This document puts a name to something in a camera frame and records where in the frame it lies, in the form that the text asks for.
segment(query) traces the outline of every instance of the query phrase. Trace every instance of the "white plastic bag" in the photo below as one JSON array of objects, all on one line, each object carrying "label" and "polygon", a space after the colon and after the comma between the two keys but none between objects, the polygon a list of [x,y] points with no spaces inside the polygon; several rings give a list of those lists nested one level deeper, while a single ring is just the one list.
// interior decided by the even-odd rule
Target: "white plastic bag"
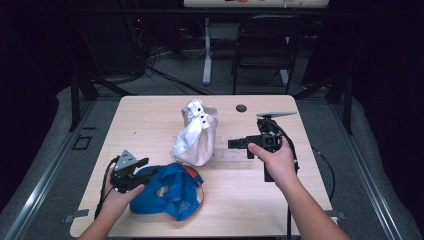
[{"label": "white plastic bag", "polygon": [[181,109],[185,128],[178,134],[173,147],[177,162],[202,166],[214,152],[218,112],[216,108],[193,99]]}]

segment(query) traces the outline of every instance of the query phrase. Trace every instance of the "chair leg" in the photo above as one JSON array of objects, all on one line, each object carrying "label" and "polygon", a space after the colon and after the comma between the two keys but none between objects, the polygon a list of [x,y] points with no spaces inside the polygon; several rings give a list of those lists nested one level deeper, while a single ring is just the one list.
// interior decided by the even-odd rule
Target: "chair leg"
[{"label": "chair leg", "polygon": [[287,79],[286,90],[284,91],[285,95],[289,94],[289,88],[290,88],[290,83],[291,83],[291,77],[292,77],[292,74],[293,74],[293,68],[289,69],[288,71],[289,71],[289,78]]},{"label": "chair leg", "polygon": [[233,75],[234,74],[234,67],[236,66],[235,65],[235,59],[233,60],[233,63],[232,63],[232,65],[231,65],[231,75]]},{"label": "chair leg", "polygon": [[237,66],[234,65],[234,69],[233,69],[233,95],[236,95],[236,85],[237,85]]}]

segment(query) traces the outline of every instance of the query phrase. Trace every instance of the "black device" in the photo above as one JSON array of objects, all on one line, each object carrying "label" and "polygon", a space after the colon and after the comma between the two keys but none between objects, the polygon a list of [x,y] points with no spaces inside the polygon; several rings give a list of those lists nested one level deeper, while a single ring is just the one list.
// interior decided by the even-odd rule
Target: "black device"
[{"label": "black device", "polygon": [[134,170],[149,163],[148,158],[137,160],[131,153],[124,150],[121,156],[118,156],[118,162],[112,171],[110,183],[118,189],[120,193],[126,193],[140,184],[148,184],[150,178],[156,174],[159,167],[141,175],[135,175]]},{"label": "black device", "polygon": [[[256,116],[262,117],[257,119],[257,125],[259,128],[260,135],[247,136],[245,138],[232,139],[228,140],[229,149],[247,149],[247,158],[252,159],[254,155],[249,151],[247,145],[249,143],[255,143],[258,146],[261,146],[268,152],[275,152],[279,150],[283,144],[282,137],[284,136],[287,139],[287,142],[290,145],[290,149],[293,152],[293,157],[295,161],[295,170],[299,169],[297,164],[296,151],[294,148],[293,141],[287,136],[284,130],[275,122],[272,117],[286,116],[295,114],[295,112],[288,113],[259,113]],[[265,182],[274,182],[274,179],[268,173],[266,166],[264,164],[264,180]]]},{"label": "black device", "polygon": [[144,165],[147,165],[149,163],[149,159],[143,158],[141,160],[137,160],[130,152],[124,150],[121,156],[117,156],[116,158],[112,159],[106,168],[105,175],[103,177],[102,189],[100,191],[100,200],[97,204],[97,209],[94,214],[94,218],[97,218],[97,216],[99,215],[100,211],[102,210],[103,202],[109,194],[108,192],[106,193],[106,195],[104,195],[105,185],[109,169],[114,163],[115,166],[112,170],[110,179],[112,188],[109,189],[109,192],[115,188],[120,193],[126,193],[136,188],[140,184],[148,184],[150,183],[150,179],[152,178],[152,176],[159,171],[159,166],[157,166],[152,168],[152,170],[150,170],[149,172],[145,172],[140,175],[135,175],[134,170],[136,168],[140,168]]}]

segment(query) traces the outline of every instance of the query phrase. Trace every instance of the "person's left hand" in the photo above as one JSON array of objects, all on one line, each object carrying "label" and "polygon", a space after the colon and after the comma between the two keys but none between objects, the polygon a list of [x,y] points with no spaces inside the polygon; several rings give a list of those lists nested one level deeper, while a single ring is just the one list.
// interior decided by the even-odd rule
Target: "person's left hand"
[{"label": "person's left hand", "polygon": [[111,174],[112,169],[109,169],[103,193],[103,196],[107,196],[103,202],[103,207],[99,215],[107,214],[108,217],[117,220],[124,213],[125,209],[127,209],[127,206],[131,200],[133,200],[144,190],[144,185],[141,184],[127,193],[120,193],[115,189],[112,189],[113,186],[110,183]]}]

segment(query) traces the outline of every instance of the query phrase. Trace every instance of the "forearm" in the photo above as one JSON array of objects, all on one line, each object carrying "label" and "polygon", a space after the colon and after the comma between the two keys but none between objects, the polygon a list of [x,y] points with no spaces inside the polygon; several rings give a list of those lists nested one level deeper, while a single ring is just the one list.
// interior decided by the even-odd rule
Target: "forearm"
[{"label": "forearm", "polygon": [[106,211],[102,210],[96,220],[78,239],[106,239],[116,220],[116,217],[110,216],[110,214],[108,215]]},{"label": "forearm", "polygon": [[297,177],[283,183],[280,189],[287,199],[302,239],[349,239]]}]

